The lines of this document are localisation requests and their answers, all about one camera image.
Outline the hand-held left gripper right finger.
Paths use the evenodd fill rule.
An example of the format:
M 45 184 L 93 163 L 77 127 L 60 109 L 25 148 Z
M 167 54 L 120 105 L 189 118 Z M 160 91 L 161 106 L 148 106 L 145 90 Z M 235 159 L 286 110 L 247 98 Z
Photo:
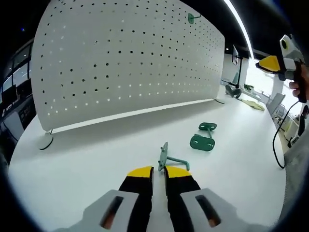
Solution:
M 253 232 L 253 225 L 208 188 L 201 188 L 190 172 L 164 167 L 168 212 L 176 232 Z

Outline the person's right hand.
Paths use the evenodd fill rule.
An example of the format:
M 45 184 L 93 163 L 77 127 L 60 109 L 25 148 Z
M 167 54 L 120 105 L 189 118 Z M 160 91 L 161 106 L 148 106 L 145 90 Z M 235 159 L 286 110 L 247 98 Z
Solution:
M 289 83 L 289 88 L 295 97 L 300 95 L 301 89 L 305 90 L 306 100 L 309 100 L 309 71 L 304 64 L 301 65 L 300 73 L 297 73 L 297 80 Z

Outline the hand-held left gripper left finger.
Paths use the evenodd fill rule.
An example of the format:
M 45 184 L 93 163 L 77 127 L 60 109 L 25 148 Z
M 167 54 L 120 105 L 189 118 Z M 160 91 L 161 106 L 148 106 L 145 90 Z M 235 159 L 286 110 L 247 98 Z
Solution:
M 83 217 L 57 232 L 145 232 L 152 210 L 154 167 L 127 174 L 118 190 L 110 190 L 89 205 Z

